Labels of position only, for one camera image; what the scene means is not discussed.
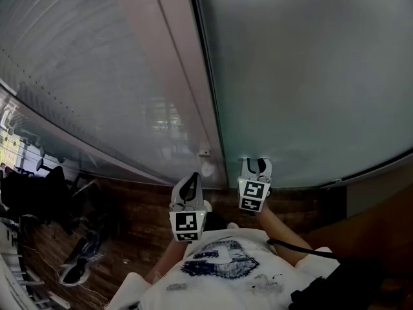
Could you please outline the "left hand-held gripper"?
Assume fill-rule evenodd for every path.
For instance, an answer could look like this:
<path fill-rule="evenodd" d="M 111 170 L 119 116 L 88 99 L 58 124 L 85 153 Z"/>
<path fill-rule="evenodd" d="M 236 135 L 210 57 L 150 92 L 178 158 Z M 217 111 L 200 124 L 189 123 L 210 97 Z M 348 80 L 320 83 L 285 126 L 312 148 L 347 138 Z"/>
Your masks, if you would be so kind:
<path fill-rule="evenodd" d="M 172 189 L 169 219 L 177 242 L 201 239 L 208 213 L 203 201 L 202 179 L 198 172 L 184 177 Z"/>

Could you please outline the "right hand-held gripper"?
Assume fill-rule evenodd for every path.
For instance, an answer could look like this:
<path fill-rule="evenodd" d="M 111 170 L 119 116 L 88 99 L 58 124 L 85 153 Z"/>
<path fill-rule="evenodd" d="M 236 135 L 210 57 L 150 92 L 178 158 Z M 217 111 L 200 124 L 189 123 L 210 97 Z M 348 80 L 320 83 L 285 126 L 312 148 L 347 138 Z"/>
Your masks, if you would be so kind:
<path fill-rule="evenodd" d="M 241 177 L 237 179 L 239 208 L 261 212 L 264 202 L 271 193 L 272 163 L 268 158 L 257 160 L 259 174 L 252 166 L 254 160 L 243 158 L 241 164 Z"/>

